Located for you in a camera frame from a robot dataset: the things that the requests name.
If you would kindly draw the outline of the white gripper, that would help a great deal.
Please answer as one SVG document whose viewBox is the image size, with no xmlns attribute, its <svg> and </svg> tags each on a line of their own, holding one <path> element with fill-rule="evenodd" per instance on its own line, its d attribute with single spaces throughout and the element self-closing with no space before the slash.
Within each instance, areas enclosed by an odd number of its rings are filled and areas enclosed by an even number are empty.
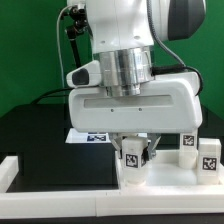
<svg viewBox="0 0 224 224">
<path fill-rule="evenodd" d="M 141 85 L 137 96 L 109 97 L 100 87 L 77 88 L 69 94 L 72 126 L 79 132 L 107 132 L 122 156 L 121 133 L 148 133 L 143 158 L 156 157 L 160 133 L 188 133 L 202 123 L 194 72 L 158 75 Z"/>
</svg>

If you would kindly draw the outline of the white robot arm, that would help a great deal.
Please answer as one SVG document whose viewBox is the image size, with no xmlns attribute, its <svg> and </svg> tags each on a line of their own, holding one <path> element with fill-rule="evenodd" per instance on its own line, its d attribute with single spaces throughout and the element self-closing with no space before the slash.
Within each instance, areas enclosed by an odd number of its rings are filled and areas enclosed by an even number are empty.
<svg viewBox="0 0 224 224">
<path fill-rule="evenodd" d="M 191 37 L 205 0 L 82 0 L 93 59 L 68 73 L 69 109 L 79 132 L 106 132 L 119 156 L 152 150 L 161 134 L 202 123 L 202 80 L 183 61 L 156 67 L 153 47 Z M 140 144 L 140 149 L 133 146 Z"/>
</svg>

